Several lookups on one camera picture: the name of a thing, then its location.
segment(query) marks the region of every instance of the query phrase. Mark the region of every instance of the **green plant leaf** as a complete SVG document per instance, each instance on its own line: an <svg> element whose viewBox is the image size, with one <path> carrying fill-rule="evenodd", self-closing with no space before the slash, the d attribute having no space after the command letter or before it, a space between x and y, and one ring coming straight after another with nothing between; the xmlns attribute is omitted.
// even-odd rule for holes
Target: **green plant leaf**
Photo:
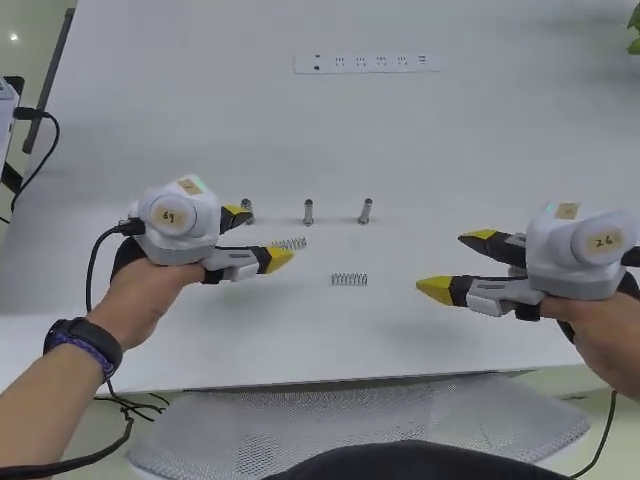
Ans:
<svg viewBox="0 0 640 480"><path fill-rule="evenodd" d="M640 3L636 6L631 14L631 18L629 19L629 24L627 28L635 27L640 30Z"/></svg>
<svg viewBox="0 0 640 480"><path fill-rule="evenodd" d="M640 55L640 37L631 42L631 45L627 48L627 52L629 52L630 55Z"/></svg>

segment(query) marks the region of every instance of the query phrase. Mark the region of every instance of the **number label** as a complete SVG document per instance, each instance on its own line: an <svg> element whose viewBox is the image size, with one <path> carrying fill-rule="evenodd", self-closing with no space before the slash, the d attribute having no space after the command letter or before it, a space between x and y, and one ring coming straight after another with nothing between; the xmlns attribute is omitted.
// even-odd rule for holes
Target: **number label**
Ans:
<svg viewBox="0 0 640 480"><path fill-rule="evenodd" d="M153 212L153 219L156 223L168 227L183 228L185 214L165 207L158 207Z"/></svg>
<svg viewBox="0 0 640 480"><path fill-rule="evenodd" d="M188 178L185 178L183 180L178 180L178 185L180 185L182 189L185 192L187 192L189 195L199 195L202 193L202 190L200 190L198 186Z"/></svg>
<svg viewBox="0 0 640 480"><path fill-rule="evenodd" d="M624 246L624 236L618 228L591 235L587 239L587 251L592 255L608 253Z"/></svg>
<svg viewBox="0 0 640 480"><path fill-rule="evenodd" d="M556 218L560 220L575 220L579 208L579 203L561 203L556 210Z"/></svg>

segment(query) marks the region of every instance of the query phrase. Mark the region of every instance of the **black cable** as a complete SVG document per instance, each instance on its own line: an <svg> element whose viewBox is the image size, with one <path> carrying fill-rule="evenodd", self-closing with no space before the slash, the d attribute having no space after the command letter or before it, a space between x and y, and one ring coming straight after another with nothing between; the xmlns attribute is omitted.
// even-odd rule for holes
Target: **black cable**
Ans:
<svg viewBox="0 0 640 480"><path fill-rule="evenodd" d="M47 163L47 160L49 160L49 157L51 157L51 155L55 151L56 147L58 146L58 142L60 141L60 123L58 123L58 120L56 119L56 117L51 115L49 112L45 112L45 111L42 111L42 110L30 109L30 108L22 108L22 109L16 108L14 110L13 116L14 116L14 118L16 118L18 120L34 120L36 118L48 118L53 122L53 125L55 126L56 136L53 139L53 143L51 144L51 147L49 147L49 150L47 151L45 156L42 158L42 161L40 162L40 164L38 164L38 166L33 171L33 173L31 175L29 175L29 178L27 178L27 180L20 186L20 189L14 195L13 200L11 200L11 211L12 212L15 209L16 201L18 200L18 197L20 197L22 192L25 191L25 189L33 181L35 176L38 173L40 173L40 170L42 170L42 167L44 167L45 163Z"/></svg>
<svg viewBox="0 0 640 480"><path fill-rule="evenodd" d="M589 470L591 470L596 465L596 463L598 463L598 460L600 460L600 455L602 454L602 451L604 450L604 446L607 443L607 439L609 438L609 431L611 430L611 425L613 424L613 417L616 414L617 397L618 397L618 392L616 390L612 390L611 402L609 403L609 415L607 416L607 422L604 425L604 430L602 432L602 438L600 439L600 444L598 445L598 448L596 449L596 453L593 455L591 462L589 462L589 464L586 467L584 467L582 470L580 470L578 473L574 473L573 475L571 475L571 478L580 478Z"/></svg>
<svg viewBox="0 0 640 480"><path fill-rule="evenodd" d="M125 408L120 409L120 411L124 415L127 426L125 427L122 436L108 447L105 447L98 452L85 455L84 457L71 458L69 460L49 463L46 465L18 465L15 467L2 467L0 468L0 478L7 480L48 478L53 475L60 475L61 473L70 472L71 470L91 465L92 463L96 463L103 458L108 457L124 445L131 437L133 418L131 418L131 415L129 415L129 412Z"/></svg>
<svg viewBox="0 0 640 480"><path fill-rule="evenodd" d="M169 400L167 400L166 398L164 398L164 397L163 397L163 396L161 396L161 395L158 395L157 393L150 393L150 394L149 394L149 396L150 396L150 397L153 397L153 398L157 398L157 399L158 399L158 400L160 400L162 403L164 403L167 407L170 407L170 406L171 406L171 403L169 402Z"/></svg>
<svg viewBox="0 0 640 480"><path fill-rule="evenodd" d="M91 290L93 285L93 271L95 269L96 259L98 258L98 251L100 250L100 246L102 243L111 235L115 233L123 233L125 235L132 235L134 233L139 233L137 231L138 228L144 228L144 226L139 223L140 220L132 219L128 223L118 225L116 227L112 227L109 230L105 231L102 235L98 237L96 242L91 249L91 255L89 257L89 264L87 265L87 279L85 282L85 308L87 309L87 313L93 310L93 302L91 298ZM164 412L164 408L157 407L156 405L152 405L149 403L140 403L134 402L133 400L127 400L126 398L122 398L118 396L113 388L113 384L111 380L107 380L107 388L109 389L109 394L111 397L116 400L116 403L119 403L121 406L131 407L131 411L141 418L153 422L155 421L153 418L140 413L139 409L149 409L154 410L155 412L161 414Z"/></svg>

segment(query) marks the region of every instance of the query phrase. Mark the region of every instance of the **electrical outlet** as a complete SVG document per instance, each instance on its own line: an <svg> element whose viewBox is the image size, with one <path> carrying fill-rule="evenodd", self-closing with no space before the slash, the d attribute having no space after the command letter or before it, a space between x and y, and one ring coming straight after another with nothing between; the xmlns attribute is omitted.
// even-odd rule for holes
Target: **electrical outlet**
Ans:
<svg viewBox="0 0 640 480"><path fill-rule="evenodd" d="M298 53L300 74L437 72L439 62L428 53Z"/></svg>

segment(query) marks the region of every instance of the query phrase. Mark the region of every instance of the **hand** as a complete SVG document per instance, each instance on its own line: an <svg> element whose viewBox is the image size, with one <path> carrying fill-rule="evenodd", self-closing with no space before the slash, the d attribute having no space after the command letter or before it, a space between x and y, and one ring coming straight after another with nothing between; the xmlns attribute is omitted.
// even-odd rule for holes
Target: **hand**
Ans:
<svg viewBox="0 0 640 480"><path fill-rule="evenodd" d="M87 318L129 350L151 336L185 286L203 279L200 265L160 267L147 258L136 260L113 277L107 294Z"/></svg>
<svg viewBox="0 0 640 480"><path fill-rule="evenodd" d="M623 395L640 401L640 302L624 293L585 302L548 297L541 316L575 331L574 344L587 365Z"/></svg>

